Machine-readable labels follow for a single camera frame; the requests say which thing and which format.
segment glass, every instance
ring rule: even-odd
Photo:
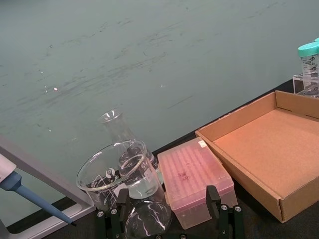
[[[99,118],[99,121],[110,133],[113,143],[136,138],[129,126],[126,124],[123,118],[123,112],[119,108],[114,108],[106,112]],[[163,183],[162,175],[158,169],[157,158],[155,158],[154,155],[148,150],[146,154],[150,159],[154,169],[157,171],[160,182]]]
[[[82,166],[76,184],[106,214],[115,208],[119,191],[129,189],[133,209],[126,223],[127,238],[164,233],[170,225],[170,207],[141,141],[126,140],[103,148]]]

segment blue pipette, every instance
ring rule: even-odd
[[[66,216],[63,212],[49,204],[47,201],[21,185],[22,177],[20,174],[16,172],[11,172],[3,181],[0,181],[0,188],[6,190],[6,191],[14,191],[18,193],[19,195],[23,196],[24,198],[28,199],[29,201],[33,202],[34,204],[38,205],[48,213],[50,213],[53,216],[56,216],[57,218],[65,221],[68,224],[71,224],[73,226],[76,226],[72,220]]]

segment erlenmeyer flask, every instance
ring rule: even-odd
[[[123,112],[119,108],[114,108],[105,114],[103,114],[99,121],[106,127],[112,138],[112,143],[125,141],[128,139],[137,139],[129,126],[126,124],[123,118]],[[150,159],[152,166],[157,172],[160,183],[163,183],[163,178],[158,169],[158,160],[154,155],[147,150],[147,157]]]

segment screw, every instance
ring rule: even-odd
[[[227,206],[226,205],[221,205],[220,207],[222,210],[226,211],[227,210]]]
[[[241,212],[241,207],[237,206],[237,207],[235,207],[235,210],[238,212]]]
[[[104,213],[103,212],[98,212],[98,217],[102,217],[104,216]]]

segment black countertop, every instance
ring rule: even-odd
[[[276,87],[273,90],[292,92],[292,80]],[[166,145],[154,152],[154,155],[195,138],[194,132]],[[319,202],[307,208],[288,222],[281,224],[272,216],[258,201],[256,201],[242,186],[235,182],[235,192],[238,204],[244,210],[244,225],[247,239],[318,239],[319,238]],[[66,226],[49,236],[46,239],[94,239],[95,212],[76,221],[77,227]],[[217,238],[216,220],[211,219],[187,230],[183,230],[177,218],[173,214],[173,220],[168,233],[195,235],[205,238]]]

